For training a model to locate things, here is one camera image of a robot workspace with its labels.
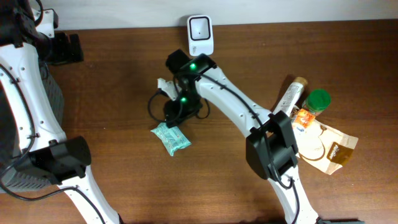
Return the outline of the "teal snack packet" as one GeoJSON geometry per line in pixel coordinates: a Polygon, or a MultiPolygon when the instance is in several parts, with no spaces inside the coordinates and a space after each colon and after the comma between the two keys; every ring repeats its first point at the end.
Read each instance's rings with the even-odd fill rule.
{"type": "Polygon", "coordinates": [[[191,145],[188,138],[181,132],[178,127],[168,128],[165,123],[160,123],[158,127],[151,130],[165,146],[170,156],[174,156],[175,152],[185,149],[191,145]]]}

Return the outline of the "white cream tube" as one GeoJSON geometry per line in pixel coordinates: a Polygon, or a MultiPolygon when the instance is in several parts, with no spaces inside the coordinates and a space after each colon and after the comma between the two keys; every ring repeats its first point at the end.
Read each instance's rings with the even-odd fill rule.
{"type": "Polygon", "coordinates": [[[296,77],[293,82],[289,85],[288,89],[282,96],[281,100],[273,110],[273,114],[278,112],[284,112],[288,117],[291,115],[292,110],[304,92],[308,81],[303,77],[296,77]]]}

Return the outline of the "orange tissue pack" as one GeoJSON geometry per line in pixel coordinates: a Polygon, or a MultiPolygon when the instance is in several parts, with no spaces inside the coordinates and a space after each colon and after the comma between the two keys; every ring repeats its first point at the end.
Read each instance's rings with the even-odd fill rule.
{"type": "Polygon", "coordinates": [[[295,132],[304,133],[305,130],[313,123],[315,115],[305,109],[300,109],[295,114],[292,127],[295,132]]]}

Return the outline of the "green lid jar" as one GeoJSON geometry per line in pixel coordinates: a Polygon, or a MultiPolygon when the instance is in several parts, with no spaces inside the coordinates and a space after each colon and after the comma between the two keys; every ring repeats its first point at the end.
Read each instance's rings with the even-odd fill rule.
{"type": "Polygon", "coordinates": [[[314,116],[318,116],[329,107],[330,103],[330,94],[324,89],[316,89],[304,100],[302,108],[314,116]]]}

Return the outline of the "brown grain bag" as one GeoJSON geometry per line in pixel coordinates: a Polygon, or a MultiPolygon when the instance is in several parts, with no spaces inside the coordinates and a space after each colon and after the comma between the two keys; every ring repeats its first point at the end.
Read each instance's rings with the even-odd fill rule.
{"type": "MultiPolygon", "coordinates": [[[[298,107],[290,115],[292,123],[298,107]]],[[[316,119],[304,133],[295,132],[297,157],[325,174],[331,175],[346,165],[353,155],[358,138],[327,126],[316,119]]]]}

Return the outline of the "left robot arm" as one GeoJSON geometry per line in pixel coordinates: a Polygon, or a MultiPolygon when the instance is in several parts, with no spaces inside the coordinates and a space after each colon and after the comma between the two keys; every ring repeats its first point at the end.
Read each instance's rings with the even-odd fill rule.
{"type": "Polygon", "coordinates": [[[79,36],[58,31],[53,9],[1,2],[1,192],[24,200],[54,185],[87,223],[121,223],[93,177],[87,141],[61,127],[64,97],[49,66],[83,59],[79,36]]]}

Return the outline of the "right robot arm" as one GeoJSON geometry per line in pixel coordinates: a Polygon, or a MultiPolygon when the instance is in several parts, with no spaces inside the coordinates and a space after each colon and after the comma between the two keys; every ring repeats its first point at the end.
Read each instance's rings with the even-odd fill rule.
{"type": "Polygon", "coordinates": [[[164,106],[168,127],[182,124],[198,114],[201,100],[216,106],[246,139],[246,161],[268,181],[284,210],[286,223],[321,223],[299,177],[299,151],[289,117],[272,113],[248,98],[231,83],[209,56],[190,58],[182,50],[167,57],[173,75],[169,101],[164,106]]]}

